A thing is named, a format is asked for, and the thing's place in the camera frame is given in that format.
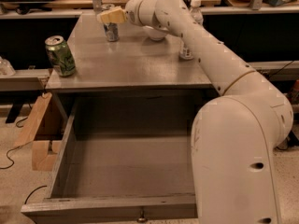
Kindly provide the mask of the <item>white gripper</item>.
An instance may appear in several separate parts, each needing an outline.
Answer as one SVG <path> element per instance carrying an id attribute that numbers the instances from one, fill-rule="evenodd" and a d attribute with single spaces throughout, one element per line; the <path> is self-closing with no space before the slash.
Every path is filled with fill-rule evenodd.
<path id="1" fill-rule="evenodd" d="M 127 20 L 137 26 L 158 26 L 155 15 L 157 0 L 129 0 L 125 11 L 121 7 L 102 11 L 96 19 L 103 24 L 124 23 Z"/>

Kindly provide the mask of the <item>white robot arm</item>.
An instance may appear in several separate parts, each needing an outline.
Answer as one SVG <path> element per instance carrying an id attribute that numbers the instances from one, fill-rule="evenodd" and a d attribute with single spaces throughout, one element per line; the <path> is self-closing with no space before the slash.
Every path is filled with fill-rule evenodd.
<path id="1" fill-rule="evenodd" d="M 273 150 L 292 129 L 287 97 L 197 23 L 183 0 L 129 0 L 97 19 L 181 38 L 217 91 L 192 124 L 200 224 L 282 224 Z"/>

